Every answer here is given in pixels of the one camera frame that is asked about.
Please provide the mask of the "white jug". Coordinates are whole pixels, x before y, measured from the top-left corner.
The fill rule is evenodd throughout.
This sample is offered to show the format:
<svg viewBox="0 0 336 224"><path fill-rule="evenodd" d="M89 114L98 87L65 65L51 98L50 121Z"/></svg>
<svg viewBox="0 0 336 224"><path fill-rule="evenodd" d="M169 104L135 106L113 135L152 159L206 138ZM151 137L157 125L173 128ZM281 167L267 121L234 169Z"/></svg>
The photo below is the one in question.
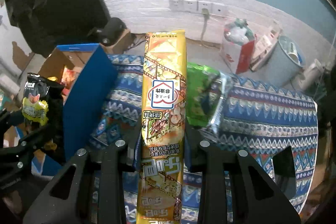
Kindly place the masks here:
<svg viewBox="0 0 336 224"><path fill-rule="evenodd" d="M315 59L306 69L300 72L292 81L294 89L307 90L322 75L324 67L318 59Z"/></svg>

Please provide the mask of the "black snack bag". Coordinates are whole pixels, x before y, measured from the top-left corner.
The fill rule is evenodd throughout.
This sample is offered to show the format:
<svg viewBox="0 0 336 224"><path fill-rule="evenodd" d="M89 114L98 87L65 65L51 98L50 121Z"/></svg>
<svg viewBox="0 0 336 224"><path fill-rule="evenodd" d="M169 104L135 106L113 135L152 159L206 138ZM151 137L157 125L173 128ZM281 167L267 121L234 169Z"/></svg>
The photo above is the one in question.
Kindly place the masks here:
<svg viewBox="0 0 336 224"><path fill-rule="evenodd" d="M50 139L43 148L60 152L64 149L63 97L64 87L56 81L29 72L23 91L22 113L27 132L47 126Z"/></svg>

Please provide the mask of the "grey plastic bucket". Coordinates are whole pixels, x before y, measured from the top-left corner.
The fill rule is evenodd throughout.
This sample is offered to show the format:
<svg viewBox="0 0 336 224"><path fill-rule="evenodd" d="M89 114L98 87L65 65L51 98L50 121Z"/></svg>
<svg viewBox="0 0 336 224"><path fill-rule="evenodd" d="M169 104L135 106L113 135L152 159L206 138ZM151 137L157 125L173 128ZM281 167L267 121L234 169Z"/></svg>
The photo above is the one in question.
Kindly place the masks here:
<svg viewBox="0 0 336 224"><path fill-rule="evenodd" d="M262 81L283 87L303 72L306 60L298 44L285 35L280 35L276 46L259 72Z"/></svg>

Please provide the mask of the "blue patterned tablecloth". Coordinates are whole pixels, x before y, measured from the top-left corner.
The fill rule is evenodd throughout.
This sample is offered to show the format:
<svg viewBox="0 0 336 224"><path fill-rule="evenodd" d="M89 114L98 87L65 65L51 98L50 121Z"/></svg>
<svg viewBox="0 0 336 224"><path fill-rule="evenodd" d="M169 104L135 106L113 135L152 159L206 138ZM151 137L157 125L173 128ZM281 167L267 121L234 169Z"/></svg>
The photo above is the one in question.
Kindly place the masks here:
<svg viewBox="0 0 336 224"><path fill-rule="evenodd" d="M108 94L102 107L102 118L89 138L90 145L98 150L121 139L126 130L141 122L144 56L110 55L109 59L118 72L117 83ZM223 151L246 150L299 214L306 202L315 168L318 145L316 104L302 93L230 76L234 86L223 109L220 143L210 143ZM201 128L191 127L201 134ZM126 223L137 223L141 159L142 152L136 161L136 170L122 176ZM228 172L224 174L227 223L234 223L230 176ZM202 174L189 172L183 154L180 223L198 223L201 188Z"/></svg>

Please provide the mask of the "small brown cardboard box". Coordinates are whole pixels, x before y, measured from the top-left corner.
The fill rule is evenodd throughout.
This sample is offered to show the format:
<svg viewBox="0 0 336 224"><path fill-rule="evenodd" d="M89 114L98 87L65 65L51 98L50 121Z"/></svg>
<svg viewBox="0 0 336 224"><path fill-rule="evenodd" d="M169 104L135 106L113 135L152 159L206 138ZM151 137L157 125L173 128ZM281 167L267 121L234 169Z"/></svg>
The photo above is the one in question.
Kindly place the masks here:
<svg viewBox="0 0 336 224"><path fill-rule="evenodd" d="M101 44L103 50L109 54L123 54L133 44L135 36L129 29L125 29L117 42L112 46L104 46Z"/></svg>

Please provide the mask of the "white wall socket row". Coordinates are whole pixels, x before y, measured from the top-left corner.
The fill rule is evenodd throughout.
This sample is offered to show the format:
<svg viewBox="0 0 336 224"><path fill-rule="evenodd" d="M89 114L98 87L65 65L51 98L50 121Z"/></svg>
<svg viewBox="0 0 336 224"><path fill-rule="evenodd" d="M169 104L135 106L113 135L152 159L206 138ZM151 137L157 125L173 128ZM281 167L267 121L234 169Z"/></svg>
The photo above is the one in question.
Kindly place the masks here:
<svg viewBox="0 0 336 224"><path fill-rule="evenodd" d="M205 0L169 0L169 8L176 12L189 12L225 17L228 7L221 3L213 3Z"/></svg>

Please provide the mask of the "beige folded carton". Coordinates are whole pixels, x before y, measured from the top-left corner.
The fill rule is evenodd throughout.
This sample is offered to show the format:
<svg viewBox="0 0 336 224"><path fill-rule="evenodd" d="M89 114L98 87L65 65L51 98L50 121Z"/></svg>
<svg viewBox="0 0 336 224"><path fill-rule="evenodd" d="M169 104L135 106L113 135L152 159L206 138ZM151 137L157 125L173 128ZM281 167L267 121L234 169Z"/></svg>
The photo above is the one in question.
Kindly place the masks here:
<svg viewBox="0 0 336 224"><path fill-rule="evenodd" d="M273 21L267 32L257 39L249 66L251 71L257 71L266 64L275 49L281 33L281 25L277 21Z"/></svg>

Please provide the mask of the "green snack bag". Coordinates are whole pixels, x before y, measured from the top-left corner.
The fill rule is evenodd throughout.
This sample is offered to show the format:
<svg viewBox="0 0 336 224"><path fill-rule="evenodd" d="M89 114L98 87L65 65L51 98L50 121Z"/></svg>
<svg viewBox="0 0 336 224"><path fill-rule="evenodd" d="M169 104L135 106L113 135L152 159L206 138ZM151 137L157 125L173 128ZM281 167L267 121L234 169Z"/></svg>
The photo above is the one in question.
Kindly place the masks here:
<svg viewBox="0 0 336 224"><path fill-rule="evenodd" d="M204 128L221 95L220 72L207 65L187 64L186 116L189 124Z"/></svg>

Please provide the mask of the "silver foil snack bag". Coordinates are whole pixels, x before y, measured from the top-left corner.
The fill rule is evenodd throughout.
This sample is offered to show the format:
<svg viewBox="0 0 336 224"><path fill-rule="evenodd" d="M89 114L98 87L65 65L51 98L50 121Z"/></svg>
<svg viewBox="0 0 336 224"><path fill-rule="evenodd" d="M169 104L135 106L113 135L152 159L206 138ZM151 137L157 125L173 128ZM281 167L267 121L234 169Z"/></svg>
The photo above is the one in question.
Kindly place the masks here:
<svg viewBox="0 0 336 224"><path fill-rule="evenodd" d="M201 134L209 142L220 143L223 109L226 108L226 100L234 81L230 75L221 71L209 76L209 82L201 92L201 108L209 120L207 125L201 128Z"/></svg>

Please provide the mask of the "red white carton box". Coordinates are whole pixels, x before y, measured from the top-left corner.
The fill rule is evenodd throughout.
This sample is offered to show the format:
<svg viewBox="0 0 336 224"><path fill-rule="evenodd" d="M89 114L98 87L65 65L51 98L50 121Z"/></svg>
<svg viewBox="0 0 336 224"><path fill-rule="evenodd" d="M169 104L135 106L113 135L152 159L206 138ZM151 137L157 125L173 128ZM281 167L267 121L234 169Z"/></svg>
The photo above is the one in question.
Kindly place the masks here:
<svg viewBox="0 0 336 224"><path fill-rule="evenodd" d="M224 26L224 35L220 47L220 56L232 73L248 71L256 36L245 19L237 18Z"/></svg>

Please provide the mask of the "red orange snack bag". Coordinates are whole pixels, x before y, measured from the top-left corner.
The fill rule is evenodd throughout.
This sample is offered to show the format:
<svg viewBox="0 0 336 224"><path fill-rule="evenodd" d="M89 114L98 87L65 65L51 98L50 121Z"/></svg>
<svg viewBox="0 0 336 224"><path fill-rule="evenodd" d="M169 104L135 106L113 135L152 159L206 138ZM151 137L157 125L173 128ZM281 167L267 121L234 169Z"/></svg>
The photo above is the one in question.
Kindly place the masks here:
<svg viewBox="0 0 336 224"><path fill-rule="evenodd" d="M75 82L78 75L80 74L81 70L81 67L73 67L72 69L69 69L67 66L65 66L63 69L60 84L62 84L65 88L70 89L72 87L72 84Z"/></svg>

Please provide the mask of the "long yellow snack package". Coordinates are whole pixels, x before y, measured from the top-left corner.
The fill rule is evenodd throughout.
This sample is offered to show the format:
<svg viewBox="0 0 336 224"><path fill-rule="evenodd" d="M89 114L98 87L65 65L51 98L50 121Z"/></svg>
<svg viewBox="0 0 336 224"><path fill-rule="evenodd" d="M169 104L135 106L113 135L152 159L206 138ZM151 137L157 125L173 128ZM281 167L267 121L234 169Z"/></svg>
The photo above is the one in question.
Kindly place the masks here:
<svg viewBox="0 0 336 224"><path fill-rule="evenodd" d="M147 33L137 223L181 222L186 77L185 32Z"/></svg>

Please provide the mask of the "black cylinder device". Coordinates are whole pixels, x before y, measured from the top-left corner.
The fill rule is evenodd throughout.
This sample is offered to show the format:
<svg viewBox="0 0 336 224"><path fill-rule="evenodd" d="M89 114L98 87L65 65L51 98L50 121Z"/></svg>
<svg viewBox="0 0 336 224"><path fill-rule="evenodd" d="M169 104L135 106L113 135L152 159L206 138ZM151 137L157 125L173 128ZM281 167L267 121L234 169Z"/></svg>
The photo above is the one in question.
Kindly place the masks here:
<svg viewBox="0 0 336 224"><path fill-rule="evenodd" d="M126 24L121 19L112 17L104 28L97 29L97 41L106 47L113 46L125 29Z"/></svg>

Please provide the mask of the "blue cardboard box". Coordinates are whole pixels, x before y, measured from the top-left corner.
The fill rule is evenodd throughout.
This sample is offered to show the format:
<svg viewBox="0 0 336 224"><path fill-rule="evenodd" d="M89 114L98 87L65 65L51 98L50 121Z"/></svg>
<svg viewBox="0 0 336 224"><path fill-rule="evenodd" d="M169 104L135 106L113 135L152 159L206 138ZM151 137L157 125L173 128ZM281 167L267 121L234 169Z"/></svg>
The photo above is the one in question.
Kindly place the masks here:
<svg viewBox="0 0 336 224"><path fill-rule="evenodd" d="M65 157L69 160L87 145L90 134L98 126L103 102L118 72L100 44L89 43L57 46L38 74L60 79L64 67L81 69L63 108Z"/></svg>

